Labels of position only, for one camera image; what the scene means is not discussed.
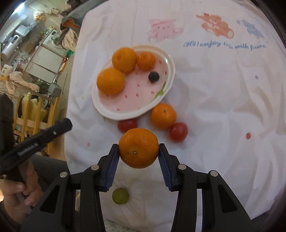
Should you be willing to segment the person's left hand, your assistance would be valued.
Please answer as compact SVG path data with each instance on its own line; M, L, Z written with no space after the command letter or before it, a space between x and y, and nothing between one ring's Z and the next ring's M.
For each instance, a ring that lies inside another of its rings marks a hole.
M28 208L35 206L43 195L33 164L27 162L22 167L25 168L25 183L7 179L1 181L4 209L19 224L23 224L28 217Z

